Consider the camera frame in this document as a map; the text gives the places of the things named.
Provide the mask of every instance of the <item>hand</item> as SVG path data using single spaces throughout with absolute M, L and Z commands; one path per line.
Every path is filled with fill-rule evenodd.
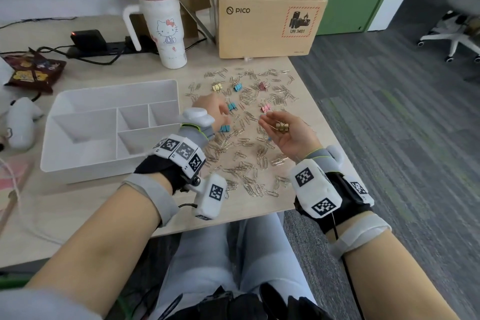
M 211 93 L 210 95 L 203 95 L 197 99 L 192 105 L 194 108 L 203 108 L 207 111 L 208 115 L 215 119 L 212 124 L 213 132 L 217 133 L 220 127 L 230 124 L 230 117 L 223 116 L 222 113 L 229 113 L 229 107 L 225 100 L 220 98 L 217 93 Z
M 281 133 L 272 127 L 278 122 L 288 123 L 288 131 Z M 258 124 L 289 159 L 300 162 L 309 153 L 322 148 L 315 132 L 300 117 L 287 111 L 268 111 Z

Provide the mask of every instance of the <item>desk surface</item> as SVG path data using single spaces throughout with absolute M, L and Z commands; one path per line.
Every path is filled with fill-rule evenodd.
M 120 41 L 127 34 L 122 19 L 116 16 L 86 17 L 72 21 L 42 21 L 18 24 L 0 31 L 1 48 L 2 51 L 16 51 L 25 50 L 28 46 L 38 48 L 43 45 L 50 47 L 67 45 L 71 44 L 71 41 L 69 41 L 71 31 L 92 28 L 100 30 L 107 41 Z M 56 53 L 49 53 L 46 56 L 51 58 L 61 57 Z M 108 61 L 109 58 L 102 58 L 102 61 Z M 266 71 L 269 68 L 289 70 L 289 74 L 295 80 L 288 85 L 288 88 L 299 99 L 295 102 L 289 102 L 286 109 L 292 114 L 301 116 L 317 132 L 324 146 L 339 144 L 288 57 L 258 58 L 250 62 L 221 60 L 218 57 L 215 46 L 203 42 L 187 51 L 187 58 L 187 65 L 177 70 L 164 68 L 160 63 L 159 57 L 153 54 L 122 56 L 111 66 L 97 66 L 81 61 L 68 60 L 65 71 L 54 86 L 54 90 L 55 93 L 59 93 L 64 90 L 85 87 L 175 79 L 178 82 L 180 110 L 182 111 L 192 105 L 191 99 L 184 95 L 188 92 L 188 86 L 192 82 L 202 84 L 196 93 L 207 94 L 211 92 L 213 79 L 211 77 L 204 78 L 204 74 L 207 71 L 216 71 L 225 67 L 233 75 L 234 72 L 238 72 L 234 71 L 234 68 L 253 69 L 256 73 Z M 226 74 L 226 76 L 227 79 L 230 78 L 230 74 Z M 272 85 L 286 85 L 286 82 L 289 80 L 286 74 L 278 76 L 278 78 L 282 79 L 283 82 L 271 82 Z M 250 85 L 249 77 L 243 77 L 242 83 L 244 86 Z M 268 93 L 262 94 L 264 95 L 258 98 L 258 103 L 260 103 L 261 97 L 268 97 Z M 45 113 L 48 113 L 54 99 L 55 96 L 42 96 L 37 101 L 37 104 Z M 235 92 L 232 93 L 231 99 L 233 102 L 238 102 L 238 98 L 235 98 Z M 251 105 L 247 110 L 255 115 L 260 115 L 260 108 L 258 108 L 257 104 Z M 70 185 L 55 183 L 51 177 L 40 171 L 39 168 L 45 121 L 46 118 L 44 117 L 37 123 L 36 144 L 27 152 L 34 159 L 34 169 L 22 192 L 22 213 L 25 219 L 30 223 L 34 223 L 38 229 L 52 237 L 67 240 L 117 189 L 125 176 L 115 176 Z M 250 138 L 255 141 L 256 136 L 258 136 L 256 134 L 256 125 L 254 122 L 251 122 L 251 125 L 247 126 L 247 131 L 239 138 Z M 249 157 L 245 161 L 256 163 L 257 145 L 255 147 L 232 147 L 227 153 L 223 153 L 219 163 L 214 163 L 212 167 L 217 165 L 222 165 L 225 168 L 233 167 L 236 162 L 232 162 L 232 158 L 238 150 L 248 154 Z M 269 150 L 267 153 L 269 161 L 279 153 L 278 148 Z M 266 190 L 271 190 L 274 175 L 287 176 L 288 170 L 292 165 L 293 163 L 290 161 L 276 167 L 269 166 L 265 171 L 259 170 L 258 183 L 265 184 Z M 210 169 L 204 168 L 202 175 L 208 174 Z M 349 175 L 357 176 L 348 158 L 345 160 L 344 170 Z M 228 179 L 238 181 L 229 173 L 220 173 Z M 238 189 L 230 192 L 230 198 L 223 204 L 221 214 L 216 220 L 204 221 L 195 218 L 191 214 L 190 208 L 183 208 L 167 226 L 157 229 L 153 236 L 178 233 L 293 209 L 294 193 L 291 185 L 287 188 L 281 187 L 279 194 L 279 197 L 267 195 L 252 197 L 245 191 L 242 182 L 239 182 Z M 179 193 L 175 196 L 178 204 L 192 202 L 193 198 L 193 193 Z M 0 268 L 51 257 L 58 248 L 59 246 L 56 244 L 29 234 L 22 226 L 18 211 L 15 208 L 0 237 Z

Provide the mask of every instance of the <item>office chair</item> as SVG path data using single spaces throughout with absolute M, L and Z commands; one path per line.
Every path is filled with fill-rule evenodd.
M 447 3 L 452 10 L 427 35 L 420 38 L 417 46 L 423 46 L 427 40 L 451 40 L 450 53 L 445 57 L 445 62 L 453 61 L 453 55 L 461 43 L 477 54 L 474 61 L 480 63 L 480 47 L 464 33 L 471 19 L 480 18 L 480 0 L 447 0 Z

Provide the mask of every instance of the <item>gray chair seat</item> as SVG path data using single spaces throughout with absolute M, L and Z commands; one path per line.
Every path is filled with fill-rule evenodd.
M 447 2 L 455 12 L 480 17 L 480 0 L 447 0 Z

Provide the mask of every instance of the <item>person's left hand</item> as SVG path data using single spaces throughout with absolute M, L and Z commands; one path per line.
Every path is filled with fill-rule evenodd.
M 218 93 L 211 93 L 210 95 L 203 95 L 197 99 L 192 105 L 194 108 L 203 108 L 208 115 L 215 119 L 212 124 L 213 132 L 217 133 L 222 125 L 230 124 L 230 117 L 223 116 L 222 113 L 229 113 L 229 107 L 224 99 L 220 98 Z

